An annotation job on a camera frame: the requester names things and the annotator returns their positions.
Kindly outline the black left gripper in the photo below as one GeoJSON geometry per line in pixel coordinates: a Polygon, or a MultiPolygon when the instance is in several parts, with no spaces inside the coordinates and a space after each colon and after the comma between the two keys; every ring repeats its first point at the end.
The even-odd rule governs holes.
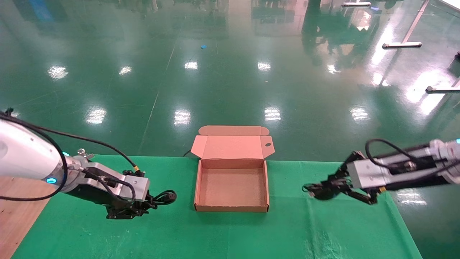
{"type": "MultiPolygon", "coordinates": [[[[131,205],[125,199],[121,199],[116,196],[113,197],[108,192],[98,189],[97,187],[76,187],[75,189],[67,192],[75,198],[93,202],[97,205],[105,205],[107,208],[125,208],[131,205]]],[[[158,209],[156,200],[150,194],[145,197],[145,206],[149,209],[158,209]]],[[[131,220],[135,217],[141,217],[144,214],[148,214],[146,210],[110,210],[108,211],[108,219],[114,220],[131,220]]]]}

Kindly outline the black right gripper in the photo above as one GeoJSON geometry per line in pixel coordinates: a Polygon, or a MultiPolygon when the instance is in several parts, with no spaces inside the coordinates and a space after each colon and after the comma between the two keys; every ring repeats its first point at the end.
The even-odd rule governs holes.
{"type": "Polygon", "coordinates": [[[440,173],[422,178],[420,172],[406,172],[404,169],[348,170],[348,164],[364,159],[365,156],[360,151],[353,151],[338,167],[336,172],[327,177],[327,185],[334,186],[335,190],[324,191],[323,195],[326,200],[344,194],[365,204],[373,205],[377,203],[377,198],[371,195],[379,195],[384,191],[432,187],[450,183],[440,173]],[[357,190],[362,190],[367,195],[358,193],[357,190]]]}

